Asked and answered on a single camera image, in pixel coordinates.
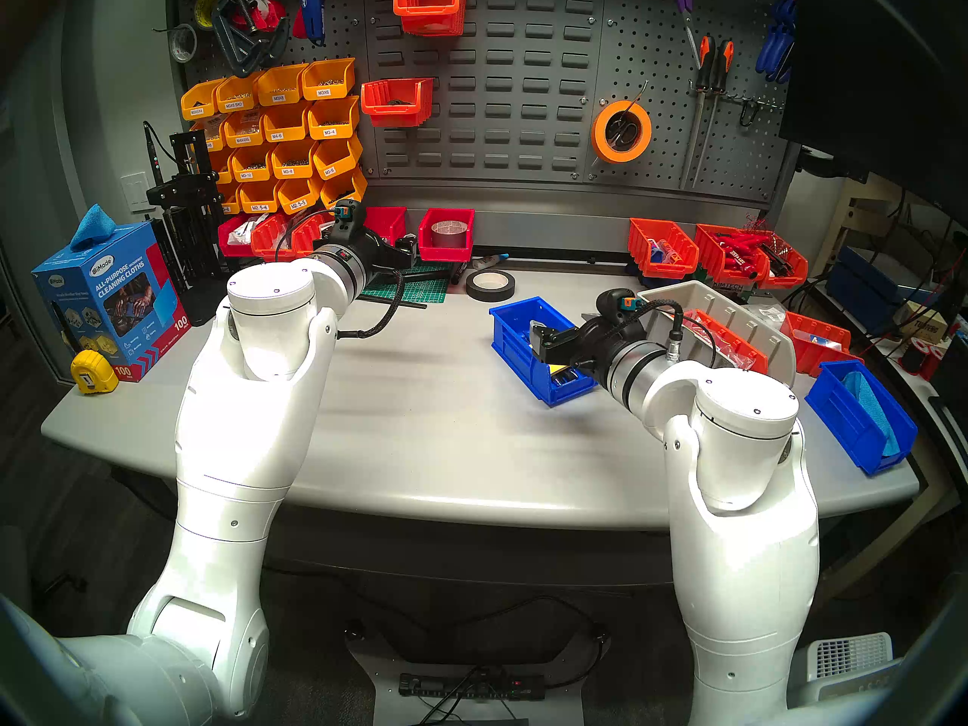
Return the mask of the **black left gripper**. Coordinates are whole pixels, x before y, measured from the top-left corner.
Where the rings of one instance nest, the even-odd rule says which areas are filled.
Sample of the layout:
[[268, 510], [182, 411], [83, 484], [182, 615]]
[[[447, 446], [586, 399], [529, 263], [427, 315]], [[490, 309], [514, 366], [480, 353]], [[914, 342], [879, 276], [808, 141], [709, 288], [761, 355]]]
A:
[[[418, 249], [418, 235], [407, 233], [399, 238], [399, 249], [406, 252], [416, 252]], [[362, 230], [361, 261], [365, 266], [367, 277], [379, 273], [393, 271], [406, 272], [414, 268], [416, 254], [397, 254], [395, 248], [387, 245], [373, 230]]]

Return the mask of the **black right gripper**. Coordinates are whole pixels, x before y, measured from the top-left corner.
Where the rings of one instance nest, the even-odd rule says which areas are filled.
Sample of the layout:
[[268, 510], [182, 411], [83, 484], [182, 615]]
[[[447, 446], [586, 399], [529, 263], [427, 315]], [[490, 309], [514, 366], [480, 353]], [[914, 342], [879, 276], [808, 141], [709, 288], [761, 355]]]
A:
[[583, 322], [566, 360], [566, 331], [538, 320], [529, 324], [529, 345], [541, 363], [562, 363], [593, 379], [606, 379], [619, 352], [629, 345], [624, 331], [616, 331], [617, 321], [598, 312], [582, 312]]

